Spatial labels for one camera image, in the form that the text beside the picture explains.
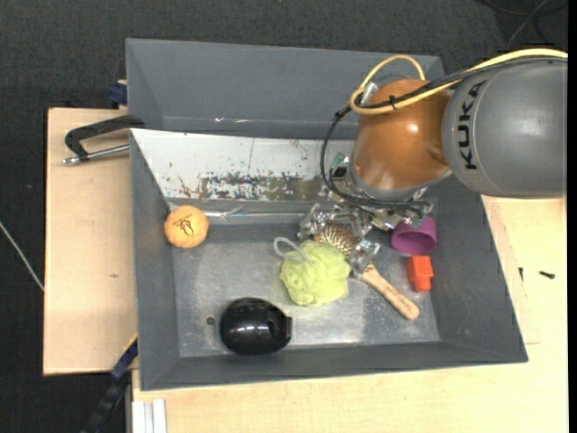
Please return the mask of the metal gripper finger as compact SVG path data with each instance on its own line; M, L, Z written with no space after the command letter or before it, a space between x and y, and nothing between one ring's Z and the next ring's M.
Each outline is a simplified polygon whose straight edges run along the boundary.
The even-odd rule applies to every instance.
M315 203L298 223L298 239L306 241L319 235L334 220L334 216L335 207L322 207Z
M380 251L380 244L371 240L354 240L353 246L348 254L347 260L352 268L352 275L355 279L360 279L373 258Z

